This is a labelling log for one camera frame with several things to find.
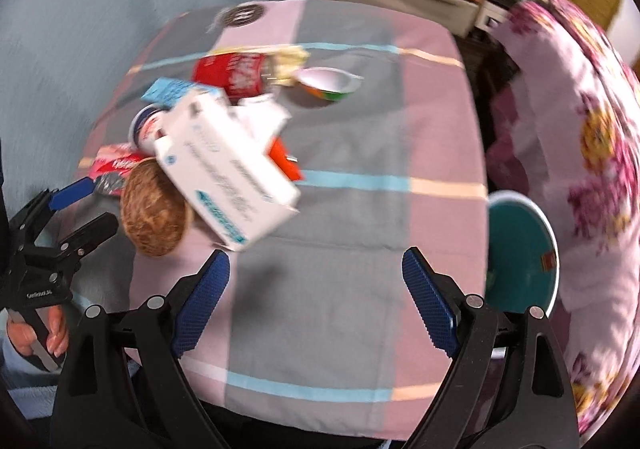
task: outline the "screw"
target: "screw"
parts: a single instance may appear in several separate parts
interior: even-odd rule
[[[482,305],[484,304],[484,301],[482,300],[482,298],[479,295],[471,294],[471,295],[466,296],[466,303],[471,308],[482,308]]]
[[[146,302],[146,305],[151,308],[151,310],[158,310],[164,304],[164,297],[161,295],[154,295],[149,301]]]
[[[100,315],[101,310],[102,309],[97,304],[93,304],[84,311],[84,315],[86,315],[90,319],[93,319],[94,317],[98,317],[98,315]]]
[[[532,306],[529,308],[529,313],[536,319],[542,319],[545,316],[545,311],[540,306]]]

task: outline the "black gripper frame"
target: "black gripper frame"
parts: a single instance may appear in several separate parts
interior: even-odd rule
[[[107,314],[98,305],[87,308],[58,382],[54,449],[228,449],[171,349],[175,317],[207,265],[180,278],[166,298],[152,296],[137,310]],[[138,350],[169,439],[146,427],[127,370],[127,348]]]
[[[93,181],[83,178],[60,191],[44,190],[4,228],[9,240],[3,256],[5,269],[0,279],[0,309],[7,308],[13,320],[33,327],[38,340],[32,344],[36,359],[31,360],[49,371],[58,369],[64,356],[56,357],[47,352],[49,329],[37,310],[71,301],[71,281],[80,269],[81,259],[115,235],[118,219],[105,212],[71,233],[56,247],[37,247],[34,242],[57,210],[77,201],[74,194],[83,197],[92,188]],[[6,212],[3,214],[0,218],[6,220]]]
[[[405,449],[578,449],[568,372],[542,309],[503,313],[479,296],[469,299],[452,278],[434,272],[418,249],[412,250],[460,318],[460,350]],[[498,392],[484,428],[464,436],[495,348],[506,349]]]

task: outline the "floral blanket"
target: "floral blanket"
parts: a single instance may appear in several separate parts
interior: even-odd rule
[[[492,101],[488,174],[532,198],[556,233],[552,320],[585,442],[640,365],[640,86],[567,0],[517,5],[494,37],[520,73]]]

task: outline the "blue stripe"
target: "blue stripe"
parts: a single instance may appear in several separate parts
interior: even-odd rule
[[[391,389],[334,389],[308,387],[306,385],[285,384],[284,382],[265,381],[232,371],[226,374],[226,383],[249,391],[275,395],[286,399],[311,400],[313,402],[389,402]]]
[[[169,57],[168,59],[162,59],[153,63],[142,64],[140,71],[153,70],[155,68],[162,68],[163,66],[171,66],[172,64],[188,63],[189,61],[197,61],[209,55],[209,52],[201,52],[197,54],[183,55],[182,57]]]
[[[375,52],[386,52],[391,54],[400,54],[401,49],[393,45],[377,45],[377,44],[337,44],[337,43],[293,43],[290,46],[300,46],[305,50],[334,50],[334,51],[346,51],[346,50],[373,50]],[[201,52],[197,54],[183,55],[182,57],[169,57],[152,63],[142,64],[140,71],[153,70],[155,68],[162,68],[163,66],[171,66],[172,64],[188,63],[190,61],[197,61],[209,55],[209,52]]]
[[[375,52],[387,52],[391,54],[399,54],[400,48],[397,46],[393,46],[391,44],[337,44],[337,43],[297,43],[292,46],[300,46],[305,50],[335,50],[335,51],[345,51],[345,50],[355,50],[358,48],[363,48],[365,50],[373,50]]]
[[[410,191],[409,178],[403,176],[336,173],[331,171],[303,171],[302,174],[305,179],[296,182],[300,186],[401,193]]]

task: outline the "red can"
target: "red can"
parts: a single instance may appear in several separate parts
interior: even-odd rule
[[[232,102],[271,91],[275,77],[273,57],[266,54],[230,53],[200,59],[193,80],[225,90]]]

